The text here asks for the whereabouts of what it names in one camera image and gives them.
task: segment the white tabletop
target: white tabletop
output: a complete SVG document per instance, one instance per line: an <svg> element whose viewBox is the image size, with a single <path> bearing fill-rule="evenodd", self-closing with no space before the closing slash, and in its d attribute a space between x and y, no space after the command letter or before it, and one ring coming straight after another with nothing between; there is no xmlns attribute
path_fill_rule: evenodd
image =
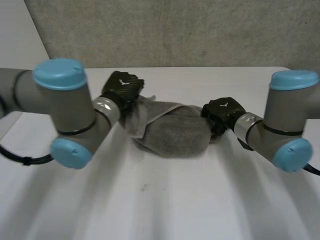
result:
<svg viewBox="0 0 320 240"><path fill-rule="evenodd" d="M203 106L233 97L263 117L282 67L118 68L145 79L143 96ZM116 69L88 69L92 97ZM320 168L318 120L304 136ZM1 141L24 156L47 153L54 128L23 113ZM228 131L196 158L138 150L118 125L81 170L55 161L25 167L0 159L1 240L318 240L320 177L285 173L242 149Z"/></svg>

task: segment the gray towel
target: gray towel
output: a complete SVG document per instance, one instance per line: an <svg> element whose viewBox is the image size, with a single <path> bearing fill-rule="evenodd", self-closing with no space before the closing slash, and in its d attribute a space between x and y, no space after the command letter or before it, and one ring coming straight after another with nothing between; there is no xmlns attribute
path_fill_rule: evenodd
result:
<svg viewBox="0 0 320 240"><path fill-rule="evenodd" d="M212 133L201 107L140 96L120 124L142 149L162 157L190 157L207 149Z"/></svg>

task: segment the concrete wall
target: concrete wall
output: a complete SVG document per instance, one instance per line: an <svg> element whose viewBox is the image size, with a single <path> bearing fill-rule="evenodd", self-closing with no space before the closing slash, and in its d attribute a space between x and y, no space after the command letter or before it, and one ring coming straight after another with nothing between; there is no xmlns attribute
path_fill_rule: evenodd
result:
<svg viewBox="0 0 320 240"><path fill-rule="evenodd" d="M320 70L320 0L25 0L51 58L86 67Z"/></svg>

